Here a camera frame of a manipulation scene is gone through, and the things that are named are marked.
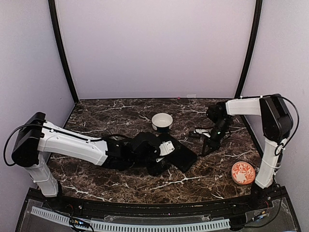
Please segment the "black zippered tool case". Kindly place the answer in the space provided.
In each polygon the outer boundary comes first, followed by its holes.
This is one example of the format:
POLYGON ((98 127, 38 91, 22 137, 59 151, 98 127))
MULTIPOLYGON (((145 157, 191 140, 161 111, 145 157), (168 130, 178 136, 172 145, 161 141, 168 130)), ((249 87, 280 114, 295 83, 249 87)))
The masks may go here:
POLYGON ((158 136, 161 142, 171 141, 174 150, 166 155, 167 161, 177 167, 182 173, 189 171, 189 169, 196 163, 197 154, 172 137, 168 133, 163 133, 158 136))

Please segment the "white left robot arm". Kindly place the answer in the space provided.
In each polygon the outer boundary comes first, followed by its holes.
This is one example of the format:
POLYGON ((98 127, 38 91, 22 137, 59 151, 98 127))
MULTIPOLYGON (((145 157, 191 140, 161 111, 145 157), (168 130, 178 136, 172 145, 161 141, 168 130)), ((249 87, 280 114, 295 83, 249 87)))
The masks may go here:
POLYGON ((61 185, 51 174, 43 153, 57 153, 119 171, 145 167, 156 176, 165 169, 161 161, 174 151, 171 141, 162 142, 149 132, 140 132, 134 138, 120 134, 89 137, 56 126, 42 112, 35 113, 13 133, 17 134, 11 154, 13 162, 7 166, 25 168, 58 211, 68 207, 68 199, 61 195, 61 185))

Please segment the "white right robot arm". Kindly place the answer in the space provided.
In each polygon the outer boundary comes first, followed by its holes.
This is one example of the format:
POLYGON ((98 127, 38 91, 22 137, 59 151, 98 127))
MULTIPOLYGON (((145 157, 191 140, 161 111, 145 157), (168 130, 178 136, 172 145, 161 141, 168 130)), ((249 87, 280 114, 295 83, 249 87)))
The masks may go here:
POLYGON ((210 106, 206 115, 214 126, 204 139, 201 155, 204 157, 220 148, 233 116, 260 116, 265 148, 253 187, 270 187, 280 167, 283 150, 299 126, 292 119, 287 101, 288 99, 280 94, 272 94, 220 101, 210 106))

